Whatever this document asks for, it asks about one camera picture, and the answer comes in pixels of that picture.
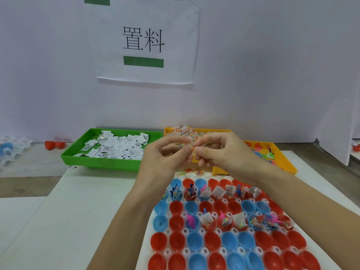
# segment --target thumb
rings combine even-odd
[[[191,153],[191,147],[189,145],[185,145],[181,150],[178,150],[176,153],[168,156],[167,158],[171,161],[171,164],[173,164],[174,167],[178,167]]]
[[[219,149],[211,149],[208,147],[195,147],[194,151],[197,155],[200,155],[203,158],[221,162],[222,156],[221,150]]]

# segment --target orange tray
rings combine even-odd
[[[208,132],[231,132],[230,130],[219,130],[219,129],[195,129],[197,132],[204,132],[204,133],[208,133]],[[171,133],[173,131],[172,127],[166,127],[164,129],[164,136],[166,136],[167,134]],[[282,168],[283,170],[289,172],[292,175],[295,175],[297,173],[297,169],[293,166],[293,164],[285,157],[285,155],[283,155],[283,153],[279,150],[278,147],[275,146],[274,143],[271,142],[260,142],[260,141],[246,141],[244,140],[244,142],[246,144],[248,144],[248,146],[252,149],[255,148],[255,144],[259,143],[262,147],[260,153],[261,154],[267,154],[269,152],[268,150],[268,146],[270,147],[271,151],[274,153],[275,155],[275,159],[272,160],[276,163],[277,166],[279,166],[280,168]],[[212,172],[216,173],[216,174],[228,174],[226,171],[224,171],[222,168],[219,167],[213,167],[212,168]]]

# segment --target forearm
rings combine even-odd
[[[99,247],[88,265],[88,270],[135,269],[152,202],[131,190],[116,212]]]
[[[359,266],[360,216],[272,165],[264,167],[259,188],[266,191],[343,270]]]

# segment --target left hand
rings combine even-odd
[[[192,162],[190,142],[185,136],[167,135],[147,145],[133,189],[151,194],[156,202],[160,200],[178,167]],[[174,143],[185,143],[185,146]]]

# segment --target green stripe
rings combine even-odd
[[[110,6],[110,0],[84,0],[85,4]]]
[[[142,57],[124,56],[124,65],[164,68],[164,60],[161,58],[142,58]]]

